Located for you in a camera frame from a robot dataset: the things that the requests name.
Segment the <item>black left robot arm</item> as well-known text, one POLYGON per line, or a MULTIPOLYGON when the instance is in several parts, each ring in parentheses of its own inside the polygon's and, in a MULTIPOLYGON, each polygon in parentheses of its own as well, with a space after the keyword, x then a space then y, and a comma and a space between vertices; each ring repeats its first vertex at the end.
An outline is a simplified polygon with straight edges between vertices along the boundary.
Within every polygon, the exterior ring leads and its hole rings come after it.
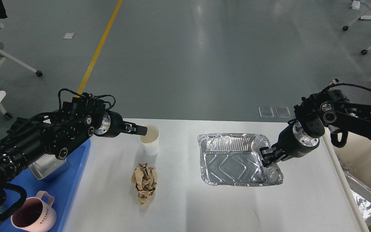
POLYGON ((0 140, 0 223, 26 200, 26 190, 11 181, 42 156, 51 154, 64 160, 93 135, 147 134, 146 126, 124 121, 112 111, 115 103, 105 101, 106 97, 63 88, 58 91, 57 110, 16 119, 0 140))

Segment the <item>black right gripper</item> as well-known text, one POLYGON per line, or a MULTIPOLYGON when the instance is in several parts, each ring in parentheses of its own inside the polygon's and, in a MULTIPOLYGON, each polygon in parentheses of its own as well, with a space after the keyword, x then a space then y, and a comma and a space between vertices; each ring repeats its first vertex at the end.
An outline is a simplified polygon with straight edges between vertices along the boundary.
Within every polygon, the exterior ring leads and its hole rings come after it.
POLYGON ((269 167, 283 159, 301 158, 318 148, 319 138, 309 136, 300 122, 291 123, 280 132, 275 147, 261 147, 262 166, 269 167))

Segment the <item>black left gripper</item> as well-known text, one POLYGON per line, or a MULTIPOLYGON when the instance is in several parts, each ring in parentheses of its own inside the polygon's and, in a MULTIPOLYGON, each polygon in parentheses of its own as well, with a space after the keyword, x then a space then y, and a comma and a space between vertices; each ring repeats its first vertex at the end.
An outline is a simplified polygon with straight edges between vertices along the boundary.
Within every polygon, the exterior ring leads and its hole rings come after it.
POLYGON ((114 111, 105 111, 100 126, 94 135, 104 138, 114 138, 120 133, 145 136, 148 128, 143 125, 123 121, 123 117, 114 111))

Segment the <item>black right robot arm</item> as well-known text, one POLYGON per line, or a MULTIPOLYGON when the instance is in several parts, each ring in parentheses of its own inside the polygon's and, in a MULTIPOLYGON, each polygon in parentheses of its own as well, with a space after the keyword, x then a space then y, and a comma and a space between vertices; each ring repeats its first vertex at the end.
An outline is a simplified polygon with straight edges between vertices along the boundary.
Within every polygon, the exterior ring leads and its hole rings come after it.
POLYGON ((346 145, 349 132, 371 141, 371 105, 351 103, 337 86, 341 83, 334 79, 320 92, 302 97, 293 108, 295 118, 288 121, 277 142, 259 149, 264 167, 315 150, 325 128, 330 130, 331 143, 338 148, 346 145))

